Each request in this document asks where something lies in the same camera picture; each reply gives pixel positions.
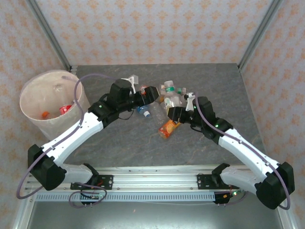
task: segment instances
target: gray marble table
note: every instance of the gray marble table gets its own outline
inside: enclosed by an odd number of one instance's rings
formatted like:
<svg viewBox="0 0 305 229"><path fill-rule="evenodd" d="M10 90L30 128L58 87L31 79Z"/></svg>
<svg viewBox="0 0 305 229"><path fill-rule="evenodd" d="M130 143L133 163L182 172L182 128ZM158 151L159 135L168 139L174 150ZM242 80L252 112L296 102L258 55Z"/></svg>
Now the gray marble table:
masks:
<svg viewBox="0 0 305 229"><path fill-rule="evenodd" d="M229 121L255 147L264 151L243 80L236 64L149 64L79 66L77 76L103 73L116 78L139 76L139 84L158 86L173 80L176 87L198 92L212 102L218 117ZM92 104L109 92L111 80L93 77L83 85ZM130 113L121 114L128 117ZM163 139L153 118L134 112L128 121L117 120L89 138L66 163L94 167L240 164L230 152L201 133L180 125Z"/></svg>

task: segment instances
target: wall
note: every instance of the wall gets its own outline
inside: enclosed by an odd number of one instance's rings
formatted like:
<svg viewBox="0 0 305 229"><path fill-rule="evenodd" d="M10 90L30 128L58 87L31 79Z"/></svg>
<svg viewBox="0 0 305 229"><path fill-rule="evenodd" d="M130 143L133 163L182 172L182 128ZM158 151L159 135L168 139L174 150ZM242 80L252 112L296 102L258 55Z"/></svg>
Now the wall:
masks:
<svg viewBox="0 0 305 229"><path fill-rule="evenodd" d="M27 149L46 141L22 114L19 94L31 77L63 69L25 0L0 1L0 228L11 228Z"/></svg>
<svg viewBox="0 0 305 229"><path fill-rule="evenodd" d="M304 25L305 2L284 0L243 72L267 153L294 167L300 225L305 225Z"/></svg>
<svg viewBox="0 0 305 229"><path fill-rule="evenodd" d="M38 0L69 62L238 63L272 0Z"/></svg>

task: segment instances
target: white bucket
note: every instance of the white bucket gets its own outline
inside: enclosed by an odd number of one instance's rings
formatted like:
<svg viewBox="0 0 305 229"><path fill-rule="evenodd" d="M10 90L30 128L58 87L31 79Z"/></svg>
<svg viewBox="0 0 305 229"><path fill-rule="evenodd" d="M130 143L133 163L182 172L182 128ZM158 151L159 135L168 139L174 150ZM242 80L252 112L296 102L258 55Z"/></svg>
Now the white bucket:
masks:
<svg viewBox="0 0 305 229"><path fill-rule="evenodd" d="M20 108L22 112L49 140L57 138L81 117L81 112L76 104L67 113L56 118L44 120L42 117L43 112L56 113L62 105L54 99L54 86L63 84L66 88L66 96L72 102L74 100L74 87L77 81L78 78L70 72L53 70L32 78L24 85L21 91ZM82 83L78 85L76 95L82 109L86 112L90 104Z"/></svg>

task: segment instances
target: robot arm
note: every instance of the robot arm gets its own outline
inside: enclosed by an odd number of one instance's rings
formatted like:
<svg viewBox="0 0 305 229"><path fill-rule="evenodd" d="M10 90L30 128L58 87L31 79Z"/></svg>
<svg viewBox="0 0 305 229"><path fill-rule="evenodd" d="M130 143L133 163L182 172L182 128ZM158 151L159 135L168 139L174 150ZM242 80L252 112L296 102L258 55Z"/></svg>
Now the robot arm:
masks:
<svg viewBox="0 0 305 229"><path fill-rule="evenodd" d="M225 183L250 191L257 195L265 206L275 209L286 199L286 194L279 178L271 168L273 166L284 180L288 193L291 194L295 190L293 168L290 164L287 162L279 164L252 146L230 123L215 116L212 103L206 97L198 97L199 107L196 106L193 93L188 93L185 99L187 106L170 108L169 118L180 123L189 123L191 127L200 128L206 138L233 153L251 170L251 173L248 173L234 169L228 164L221 164L212 172L212 179L216 185ZM207 125L201 118L198 109L202 111L211 125L224 132L225 135ZM250 146L267 162L263 161L246 145Z"/></svg>
<svg viewBox="0 0 305 229"><path fill-rule="evenodd" d="M134 88L136 81L137 76L116 80L112 84L110 92L103 95L84 114L81 125L81 121L78 121L59 137L42 147L33 145L29 148L28 166L46 150L52 148L30 171L46 190L53 190L62 182L97 184L98 173L89 164L75 166L64 164L64 161L89 137L117 120L120 113L150 104L157 99L159 93L155 87L145 88L145 94L136 92ZM77 126L79 126L77 131L71 135ZM67 139L54 147L63 138Z"/></svg>

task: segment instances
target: clear plastic bottle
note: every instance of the clear plastic bottle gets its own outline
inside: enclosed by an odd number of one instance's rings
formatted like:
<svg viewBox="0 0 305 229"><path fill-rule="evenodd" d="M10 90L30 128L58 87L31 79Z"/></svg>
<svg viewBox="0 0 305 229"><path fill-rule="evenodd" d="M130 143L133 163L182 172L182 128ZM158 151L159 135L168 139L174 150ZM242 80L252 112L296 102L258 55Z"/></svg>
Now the clear plastic bottle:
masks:
<svg viewBox="0 0 305 229"><path fill-rule="evenodd" d="M169 108L180 106L180 95L178 95L175 92L175 87L173 85L173 81L166 81L164 82L165 86L165 97L164 97L164 103L166 108L166 113L168 113Z"/></svg>
<svg viewBox="0 0 305 229"><path fill-rule="evenodd" d="M149 111L152 114L152 118L158 127L162 126L169 118L165 115L164 110L157 102L153 102L149 105Z"/></svg>
<svg viewBox="0 0 305 229"><path fill-rule="evenodd" d="M55 99L59 103L59 111L61 115L67 113L72 104L68 98L66 87L63 84L57 84L54 86Z"/></svg>
<svg viewBox="0 0 305 229"><path fill-rule="evenodd" d="M144 115L145 117L149 117L151 114L149 113L149 111L148 111L148 106L139 106L138 108L137 108L137 112L139 113L139 114L142 114L142 115Z"/></svg>

